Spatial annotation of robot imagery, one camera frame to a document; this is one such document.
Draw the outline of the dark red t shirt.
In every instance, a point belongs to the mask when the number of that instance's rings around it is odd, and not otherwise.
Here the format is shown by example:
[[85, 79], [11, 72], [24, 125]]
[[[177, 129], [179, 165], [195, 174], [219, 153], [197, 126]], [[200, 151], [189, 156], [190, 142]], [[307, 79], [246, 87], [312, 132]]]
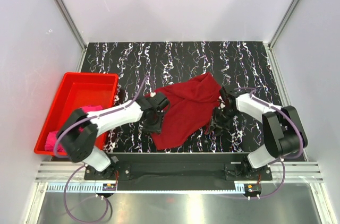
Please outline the dark red t shirt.
[[220, 89], [211, 73], [156, 89], [170, 101], [161, 132], [151, 135], [157, 150], [179, 147], [191, 134], [207, 125], [214, 108], [219, 105]]

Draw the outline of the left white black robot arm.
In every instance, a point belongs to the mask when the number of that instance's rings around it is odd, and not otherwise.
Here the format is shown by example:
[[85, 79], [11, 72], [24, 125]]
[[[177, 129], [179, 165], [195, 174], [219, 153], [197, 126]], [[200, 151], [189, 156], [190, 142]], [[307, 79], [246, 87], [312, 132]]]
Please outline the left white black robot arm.
[[86, 164], [102, 179], [110, 179], [116, 162], [95, 146], [96, 139], [116, 127], [136, 122], [141, 122], [146, 132], [159, 133], [168, 106], [163, 93], [152, 93], [100, 111], [86, 113], [77, 109], [59, 130], [56, 145], [62, 146], [73, 163]]

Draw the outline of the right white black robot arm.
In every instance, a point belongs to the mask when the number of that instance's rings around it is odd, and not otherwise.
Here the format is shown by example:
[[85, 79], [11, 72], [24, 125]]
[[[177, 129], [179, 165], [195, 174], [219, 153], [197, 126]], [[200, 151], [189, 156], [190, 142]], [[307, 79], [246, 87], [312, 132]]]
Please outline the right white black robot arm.
[[260, 169], [286, 158], [300, 157], [308, 139], [299, 114], [293, 106], [278, 106], [255, 96], [255, 88], [219, 90], [219, 106], [213, 109], [206, 133], [231, 130], [234, 117], [247, 114], [262, 123], [264, 145], [250, 152], [242, 161], [239, 172], [254, 179]]

